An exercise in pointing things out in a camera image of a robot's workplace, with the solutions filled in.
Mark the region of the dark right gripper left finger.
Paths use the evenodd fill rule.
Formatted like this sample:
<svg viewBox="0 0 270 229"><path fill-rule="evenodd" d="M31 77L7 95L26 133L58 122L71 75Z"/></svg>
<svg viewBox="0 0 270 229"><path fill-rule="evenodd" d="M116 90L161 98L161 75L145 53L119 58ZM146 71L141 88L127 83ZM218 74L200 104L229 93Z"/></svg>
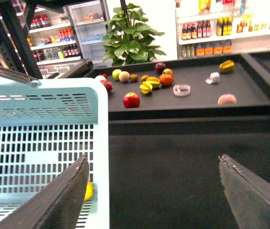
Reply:
<svg viewBox="0 0 270 229"><path fill-rule="evenodd" d="M82 155L24 205L0 221L0 229L74 229L89 177Z"/></svg>

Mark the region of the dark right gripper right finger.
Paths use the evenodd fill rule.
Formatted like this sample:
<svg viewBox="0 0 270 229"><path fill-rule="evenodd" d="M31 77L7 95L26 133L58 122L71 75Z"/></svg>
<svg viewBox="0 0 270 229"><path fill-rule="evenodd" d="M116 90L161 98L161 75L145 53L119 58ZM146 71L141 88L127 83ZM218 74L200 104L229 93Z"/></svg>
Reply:
<svg viewBox="0 0 270 229"><path fill-rule="evenodd" d="M270 183L228 155L219 159L224 194L240 229L270 229Z"/></svg>

